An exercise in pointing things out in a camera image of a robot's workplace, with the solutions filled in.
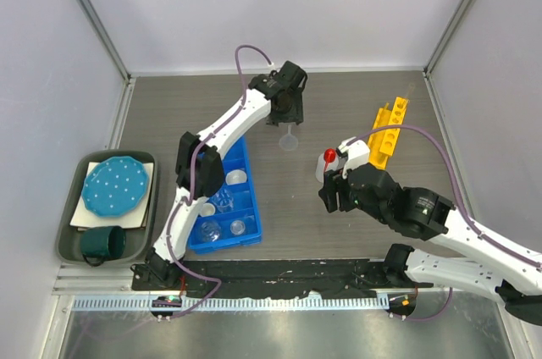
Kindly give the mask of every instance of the gray plastic tub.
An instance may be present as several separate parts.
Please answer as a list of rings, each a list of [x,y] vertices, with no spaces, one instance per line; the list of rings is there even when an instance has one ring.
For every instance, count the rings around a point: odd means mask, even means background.
[[[56,250],[60,260],[70,264],[79,264],[85,266],[83,256],[80,252],[80,239],[82,231],[76,227],[69,226],[77,202],[83,189],[83,184],[86,177],[86,170],[89,163],[100,163],[113,156],[131,156],[135,160],[142,163],[154,163],[152,172],[151,192],[149,193],[149,206],[147,213],[147,225],[140,229],[127,229],[126,232],[126,247],[120,259],[105,262],[100,267],[110,267],[132,263],[143,258],[144,253],[149,247],[152,236],[152,228],[154,226],[154,216],[156,214],[156,205],[158,200],[158,163],[154,156],[147,152],[138,152],[130,150],[105,150],[95,152],[83,158],[77,165],[75,170],[74,180],[69,189],[68,199],[64,205],[64,212],[60,219],[60,228],[58,229]]]

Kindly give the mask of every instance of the white wall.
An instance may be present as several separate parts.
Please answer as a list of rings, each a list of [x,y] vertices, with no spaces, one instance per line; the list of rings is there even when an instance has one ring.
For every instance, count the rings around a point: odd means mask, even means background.
[[[233,69],[242,42],[304,67],[423,66],[460,0],[92,1],[130,71],[179,73]]]
[[[434,72],[476,218],[538,251],[541,82],[542,0],[476,0]]]
[[[75,0],[0,8],[0,351],[34,359],[71,177],[107,143],[122,81]]]

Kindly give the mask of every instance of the dark green cup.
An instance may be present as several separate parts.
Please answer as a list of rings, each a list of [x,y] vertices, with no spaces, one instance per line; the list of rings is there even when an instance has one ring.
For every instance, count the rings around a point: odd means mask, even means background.
[[[93,267],[100,266],[106,260],[120,258],[125,246],[126,233],[119,226],[87,229],[80,242],[83,259]]]

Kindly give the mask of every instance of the yellow holder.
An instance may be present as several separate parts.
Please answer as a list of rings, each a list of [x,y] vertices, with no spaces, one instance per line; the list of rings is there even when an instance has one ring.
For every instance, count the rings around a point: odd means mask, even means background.
[[[407,113],[408,100],[397,97],[391,110],[388,109],[390,104],[379,109],[374,120],[373,129],[386,126],[388,124],[402,124]],[[371,150],[369,154],[369,162],[376,168],[384,170],[388,163],[388,159],[393,156],[395,146],[399,140],[400,129],[381,130],[373,133],[368,140],[368,147]]]

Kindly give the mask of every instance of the scalloped plate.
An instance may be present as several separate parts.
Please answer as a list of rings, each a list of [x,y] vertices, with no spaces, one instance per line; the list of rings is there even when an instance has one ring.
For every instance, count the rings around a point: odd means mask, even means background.
[[[137,207],[149,185],[143,164],[132,157],[111,157],[85,178],[86,209],[101,218],[121,217]]]

